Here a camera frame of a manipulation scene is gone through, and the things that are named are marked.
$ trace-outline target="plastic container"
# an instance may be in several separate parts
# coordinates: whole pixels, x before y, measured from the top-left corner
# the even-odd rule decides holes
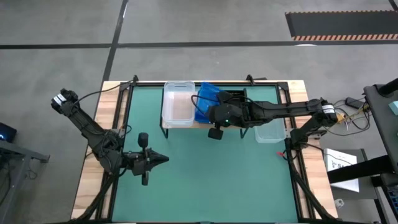
[[[164,84],[162,118],[167,126],[192,126],[195,117],[192,95],[196,95],[194,82],[171,81]]]
[[[200,111],[206,113],[209,106],[218,105],[219,103],[216,100],[217,100],[217,93],[219,93],[220,91],[221,90],[217,86],[214,86],[210,83],[207,82],[201,83],[198,96],[209,98],[214,101],[198,98],[197,106],[199,107]],[[195,110],[195,121],[198,121],[199,123],[210,123],[210,121],[206,118],[206,116],[200,111],[198,109]]]
[[[277,143],[286,138],[284,119],[274,119],[270,123],[254,127],[258,143]]]

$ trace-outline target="wooden table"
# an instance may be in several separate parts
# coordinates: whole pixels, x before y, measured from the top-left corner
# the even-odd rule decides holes
[[[111,81],[104,82],[103,90],[107,90],[112,88],[121,81]],[[139,83],[154,83],[159,81],[144,81]],[[249,82],[249,81],[212,81],[212,82]],[[262,82],[287,82],[289,84],[289,92],[290,98],[292,102],[299,101],[307,101],[307,91],[305,89],[303,80],[259,80],[256,83]],[[113,119],[115,115],[115,107],[116,101],[119,95],[119,88],[115,88],[114,90],[107,91],[101,94],[99,98],[99,103],[97,107],[97,112],[95,116],[95,121],[101,125],[104,129],[111,129],[113,124]],[[282,102],[284,102],[284,92],[281,91]],[[124,118],[124,109],[126,107],[127,102],[127,94],[124,94],[121,110],[119,114],[119,127],[123,123]],[[296,125],[297,127],[301,127],[305,122],[308,121],[309,116],[296,117]],[[287,128],[291,128],[289,119],[286,119]],[[311,139],[308,143],[319,146],[319,141]],[[313,147],[307,147],[302,150],[303,160],[305,164],[305,170],[307,173],[308,183],[311,191],[319,200],[319,202],[324,206],[324,208],[328,211],[329,214],[337,217],[337,211],[335,207],[335,203],[333,200],[333,195],[331,192],[328,176],[326,173],[325,163],[323,161],[322,152]],[[296,168],[299,170],[299,162],[297,159],[294,161]],[[99,162],[94,158],[93,155],[88,156],[88,158],[84,161],[80,183],[78,186],[78,190],[76,193],[75,204],[73,206],[73,211],[71,218],[79,217],[87,208],[87,206],[93,201],[96,194],[99,192],[101,187],[101,180],[103,176],[103,168],[100,166]],[[305,195],[298,187],[300,202],[303,210],[303,217],[308,218],[309,212],[305,199]],[[109,206],[109,196],[110,190],[108,191],[103,207],[103,217],[107,216],[108,206]]]

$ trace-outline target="green table mat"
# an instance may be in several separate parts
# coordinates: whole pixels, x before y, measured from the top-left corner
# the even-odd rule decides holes
[[[274,86],[246,89],[253,100],[277,103]],[[170,161],[150,172],[148,186],[129,171],[119,179],[114,222],[297,221],[289,166],[277,155],[283,141],[259,144],[252,128],[244,139],[238,129],[225,130],[220,141],[208,138],[208,129],[170,129],[166,139],[161,101],[161,87],[134,87],[124,150],[141,150],[137,137],[146,132],[149,147]]]

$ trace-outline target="white paper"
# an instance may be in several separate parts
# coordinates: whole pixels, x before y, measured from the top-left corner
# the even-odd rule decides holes
[[[339,169],[345,166],[350,166],[351,164],[356,164],[356,156],[339,152],[332,149],[325,149],[325,163],[326,169],[328,171]],[[346,190],[352,190],[354,192],[359,192],[358,179],[347,180],[343,182],[338,182],[330,184],[333,187],[339,187]]]

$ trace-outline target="concrete floor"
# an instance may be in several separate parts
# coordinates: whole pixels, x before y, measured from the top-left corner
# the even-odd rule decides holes
[[[110,43],[120,6],[121,0],[0,0],[0,44]],[[130,0],[119,42],[291,40],[284,12],[370,9],[391,6],[388,0]],[[25,182],[14,223],[69,219],[86,141],[51,109],[50,100],[61,88],[80,96],[98,90],[108,52],[0,50],[0,121],[18,129],[19,145],[51,154],[47,165],[32,165],[39,176]],[[337,101],[360,98],[364,86],[396,78],[397,58],[398,45],[119,49],[110,80],[232,80],[251,74],[305,80],[310,98]],[[90,115],[97,99],[82,103]],[[327,134],[321,143],[365,148],[370,158],[386,153],[373,120],[365,133]],[[338,213],[344,220],[379,220],[370,200],[348,201]]]

